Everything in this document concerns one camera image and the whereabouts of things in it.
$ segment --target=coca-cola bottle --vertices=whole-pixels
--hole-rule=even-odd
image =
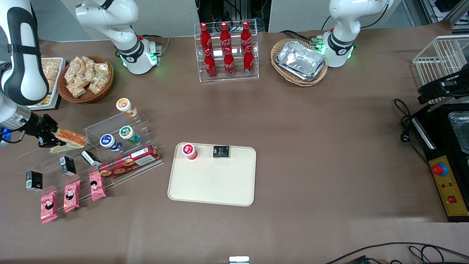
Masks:
[[[251,76],[254,73],[254,55],[252,54],[252,46],[246,46],[244,54],[244,74]]]
[[[235,76],[235,59],[233,55],[231,55],[231,47],[223,49],[225,53],[225,58],[223,61],[225,62],[225,73],[228,78],[233,78]]]
[[[231,54],[231,36],[228,32],[228,24],[226,22],[221,23],[221,34],[220,34],[220,41],[221,41],[221,50],[223,54],[226,55],[226,51],[230,50]]]
[[[207,31],[207,24],[205,22],[200,23],[200,43],[202,43],[202,49],[204,50],[209,50],[210,53],[212,53],[212,37],[210,36],[210,33]]]
[[[251,31],[249,31],[249,21],[244,21],[241,32],[241,52],[246,52],[247,46],[251,46]]]
[[[205,69],[209,79],[215,79],[217,77],[217,69],[215,68],[215,60],[212,57],[212,53],[209,49],[204,50],[205,53]]]

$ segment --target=red cookie box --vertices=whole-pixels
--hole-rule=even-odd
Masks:
[[[113,161],[101,164],[98,170],[102,177],[115,178],[148,163],[157,161],[160,158],[158,150],[152,145],[147,145],[124,156],[120,156]]]

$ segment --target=yellow control panel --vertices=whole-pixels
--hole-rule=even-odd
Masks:
[[[448,216],[469,215],[446,156],[430,160],[428,163],[445,206],[446,214]]]

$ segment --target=acrylic bottle rack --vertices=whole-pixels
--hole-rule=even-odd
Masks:
[[[207,30],[212,37],[213,58],[215,59],[215,67],[217,69],[217,77],[215,79],[208,78],[204,64],[205,54],[202,49],[202,44],[200,43],[200,24],[194,25],[194,39],[196,44],[197,67],[200,82],[259,78],[259,40],[257,37],[257,22],[255,19],[248,20],[250,23],[252,54],[254,55],[254,73],[251,76],[244,75],[244,54],[241,52],[241,32],[243,21],[245,20],[227,22],[228,31],[231,35],[231,51],[234,57],[235,75],[232,78],[228,78],[225,74],[225,64],[223,61],[224,56],[221,51],[220,44],[221,22],[207,23]]]
[[[88,144],[84,148],[73,149],[68,152],[60,152],[56,154],[49,154],[48,148],[38,148],[18,157],[22,164],[36,164],[20,174],[25,178],[26,172],[37,171],[43,174],[43,191],[38,193],[45,194],[57,188],[57,200],[63,201],[65,185],[71,184],[77,180],[80,182],[80,202],[91,198],[90,180],[88,174],[98,169],[90,166],[81,156],[81,152],[86,150],[92,152],[102,163],[113,160],[119,156],[125,155],[133,150],[142,148],[146,145],[152,144],[146,123],[148,119],[138,111],[138,115],[134,118],[128,118],[124,113],[117,114],[97,124],[89,126],[77,133],[86,135],[88,137]],[[131,126],[135,133],[140,136],[140,141],[137,144],[131,144],[127,140],[123,140],[119,135],[119,130],[125,126]],[[112,152],[100,145],[99,140],[104,134],[113,135],[116,140],[122,143],[122,150],[119,152]],[[62,156],[68,156],[75,162],[77,175],[67,176],[62,174],[59,159]],[[130,171],[123,176],[108,179],[103,178],[106,185],[106,190],[109,190],[127,180],[132,179],[156,166],[163,164],[161,159],[140,167],[134,171]]]

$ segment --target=table surface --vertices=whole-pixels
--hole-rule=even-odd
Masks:
[[[140,76],[123,67],[110,41],[43,42],[44,56],[100,55],[115,69],[114,86],[102,100],[62,101],[47,112],[60,127],[80,130],[106,119],[116,114],[117,99],[128,97],[150,120],[165,164],[108,198],[41,224],[40,195],[24,190],[18,172],[26,165],[16,159],[37,141],[0,149],[0,262],[222,264],[229,256],[250,256],[254,264],[325,263],[390,241],[469,253],[469,224],[446,222],[428,168],[399,140],[401,114],[392,106],[397,97],[412,111],[420,108],[411,60],[447,34],[448,23],[363,30],[345,66],[308,88],[288,83],[271,66],[270,49],[285,38],[280,33],[260,34],[260,79],[203,84],[190,37],[172,38],[161,66]],[[254,203],[170,200],[180,142],[253,147]],[[364,254],[415,262],[404,246]]]

